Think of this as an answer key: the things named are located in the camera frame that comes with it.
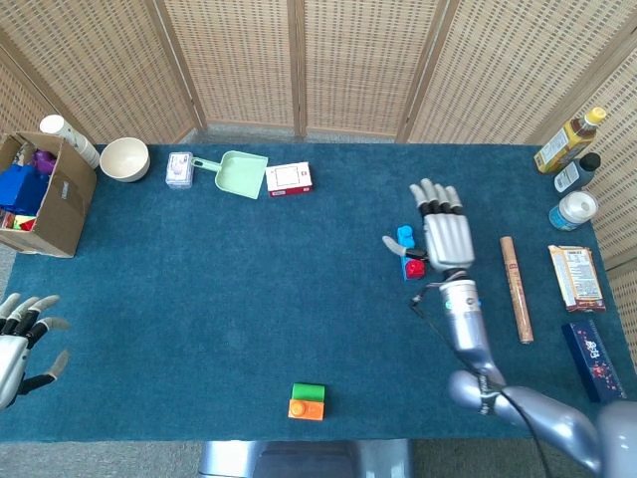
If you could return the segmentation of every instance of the table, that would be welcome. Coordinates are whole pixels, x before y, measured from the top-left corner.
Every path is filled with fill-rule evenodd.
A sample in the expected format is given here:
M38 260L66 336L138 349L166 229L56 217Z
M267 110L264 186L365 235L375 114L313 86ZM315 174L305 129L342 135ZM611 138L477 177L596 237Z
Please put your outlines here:
M188 190L163 182L169 151L219 159L231 149L270 164L308 160L316 190L257 201L195 171ZM410 182L456 186L472 227L471 269L493 354L510 384L534 387L591 418L561 335L584 318L564 309L546 246L594 252L607 312L595 315L620 378L637 380L590 225L547 221L558 198L530 146L396 144L153 145L138 183L102 174L74 259L21 255L8 291L62 296L72 329L47 335L28 372L62 348L61 379L0 414L0 439L336 440L521 436L459 409L446 393L460 368L407 307L405 283L380 241L418 230ZM535 334L523 346L499 238L512 235ZM438 276L430 274L427 280ZM437 292L424 310L443 331ZM327 386L325 421L287 418L295 381Z

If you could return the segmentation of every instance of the green dustpan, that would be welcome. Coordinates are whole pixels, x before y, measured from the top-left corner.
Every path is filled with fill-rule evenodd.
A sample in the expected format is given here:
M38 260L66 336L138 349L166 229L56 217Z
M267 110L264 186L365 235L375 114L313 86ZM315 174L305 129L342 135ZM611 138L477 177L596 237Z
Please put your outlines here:
M228 151L221 163L193 157L192 165L215 171L215 184L222 191L257 199L266 173L268 159L241 151Z

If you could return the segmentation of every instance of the robotic arm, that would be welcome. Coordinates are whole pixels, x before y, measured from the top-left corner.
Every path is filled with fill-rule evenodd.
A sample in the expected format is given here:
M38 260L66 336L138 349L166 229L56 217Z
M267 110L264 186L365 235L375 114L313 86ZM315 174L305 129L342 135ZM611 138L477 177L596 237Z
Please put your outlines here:
M531 428L539 439L595 475L629 476L637 467L637 403L623 401L606 406L596 429L579 410L530 388L507 386L491 355L476 283L468 274L474 250L460 198L452 186L433 184L429 179L409 188L423 219L429 262L445 279L440 293L453 346L469 369L451 375L452 399L465 408ZM405 249L388 236L383 242L400 256L423 256L421 251Z
M67 329L69 324L57 317L38 321L40 314L54 306L59 296L32 297L18 307L20 294L11 294L0 305L0 411L11 406L17 395L26 395L56 380L69 360L62 351L44 373L25 379L31 349L51 329Z

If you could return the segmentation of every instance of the grey carpet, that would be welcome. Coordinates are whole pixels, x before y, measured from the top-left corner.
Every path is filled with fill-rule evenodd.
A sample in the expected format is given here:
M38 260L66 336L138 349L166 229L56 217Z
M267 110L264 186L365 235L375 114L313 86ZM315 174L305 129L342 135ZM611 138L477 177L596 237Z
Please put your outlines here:
M296 140L284 128L214 125L206 131L193 131L183 142ZM372 136L313 133L308 142L391 141ZM0 246L0 296L4 295L14 257L12 251ZM485 418L476 415L476 420L482 419ZM417 478L544 476L530 439L419 440L415 445ZM592 476L560 453L547 446L544 450L554 478ZM0 477L191 478L196 476L200 453L201 443L192 442L5 443L0 445Z

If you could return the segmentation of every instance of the yellow bottle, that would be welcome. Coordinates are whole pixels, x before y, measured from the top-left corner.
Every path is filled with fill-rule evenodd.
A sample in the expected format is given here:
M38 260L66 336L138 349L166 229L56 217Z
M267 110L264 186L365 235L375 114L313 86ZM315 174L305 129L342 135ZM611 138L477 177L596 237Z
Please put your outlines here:
M595 107L584 118L567 121L557 134L533 157L541 173L562 171L595 139L597 127L606 118L604 108Z

